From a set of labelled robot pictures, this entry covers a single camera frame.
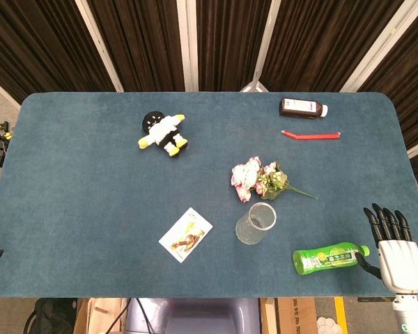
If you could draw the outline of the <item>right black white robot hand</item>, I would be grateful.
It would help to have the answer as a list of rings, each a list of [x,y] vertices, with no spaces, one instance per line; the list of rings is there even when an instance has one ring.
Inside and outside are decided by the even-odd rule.
[[[373,203],[363,209],[378,251],[379,267],[369,264],[356,253],[358,265],[380,279],[395,294],[418,296],[418,245],[412,239],[407,219],[402,212],[391,212]]]

